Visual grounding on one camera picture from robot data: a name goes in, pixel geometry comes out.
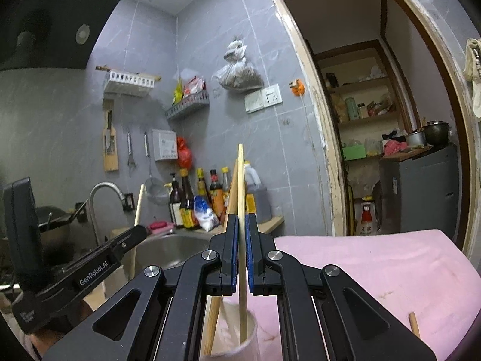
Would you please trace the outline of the left hand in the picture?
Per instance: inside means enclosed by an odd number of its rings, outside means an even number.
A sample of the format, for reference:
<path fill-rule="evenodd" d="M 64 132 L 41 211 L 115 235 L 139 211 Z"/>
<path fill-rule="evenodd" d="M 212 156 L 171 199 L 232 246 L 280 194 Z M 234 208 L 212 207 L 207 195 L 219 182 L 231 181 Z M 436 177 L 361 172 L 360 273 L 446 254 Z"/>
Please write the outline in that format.
<path fill-rule="evenodd" d="M 73 315 L 76 323 L 84 321 L 92 314 L 92 309 L 86 301 L 80 301 L 76 313 Z M 36 349 L 40 358 L 42 358 L 49 348 L 55 345 L 66 333 L 67 329 L 52 330 L 49 327 L 44 327 L 35 333 L 29 335 L 29 340 L 32 346 Z"/>

